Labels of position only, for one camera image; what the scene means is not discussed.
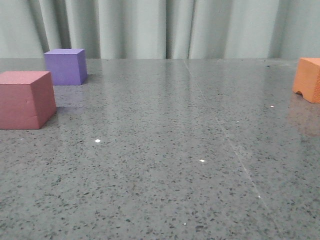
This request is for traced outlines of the orange foam block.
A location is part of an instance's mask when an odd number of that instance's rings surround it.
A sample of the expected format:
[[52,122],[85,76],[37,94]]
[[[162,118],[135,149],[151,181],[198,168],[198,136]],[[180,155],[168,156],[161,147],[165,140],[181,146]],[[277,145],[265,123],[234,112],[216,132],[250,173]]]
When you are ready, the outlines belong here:
[[320,59],[301,57],[297,64],[292,91],[310,103],[320,102]]

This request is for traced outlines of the pale green curtain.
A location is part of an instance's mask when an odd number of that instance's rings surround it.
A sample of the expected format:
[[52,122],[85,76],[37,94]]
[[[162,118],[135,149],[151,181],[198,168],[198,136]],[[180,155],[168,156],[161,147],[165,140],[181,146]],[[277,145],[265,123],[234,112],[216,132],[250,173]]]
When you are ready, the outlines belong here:
[[2,58],[54,49],[88,58],[214,59],[320,55],[317,0],[3,0]]

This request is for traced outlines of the purple foam cube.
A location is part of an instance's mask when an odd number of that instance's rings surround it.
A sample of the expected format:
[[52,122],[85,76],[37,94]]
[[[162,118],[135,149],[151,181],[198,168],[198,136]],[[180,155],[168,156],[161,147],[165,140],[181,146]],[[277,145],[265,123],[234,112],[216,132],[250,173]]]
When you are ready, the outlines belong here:
[[82,85],[88,77],[85,49],[53,49],[44,53],[44,61],[54,85]]

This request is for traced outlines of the pink foam cube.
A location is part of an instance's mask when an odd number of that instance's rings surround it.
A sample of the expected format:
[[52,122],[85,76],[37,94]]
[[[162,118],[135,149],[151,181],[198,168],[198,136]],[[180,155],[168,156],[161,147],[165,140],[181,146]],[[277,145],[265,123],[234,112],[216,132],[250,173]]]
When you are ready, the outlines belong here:
[[49,71],[5,71],[0,74],[0,128],[40,129],[56,112]]

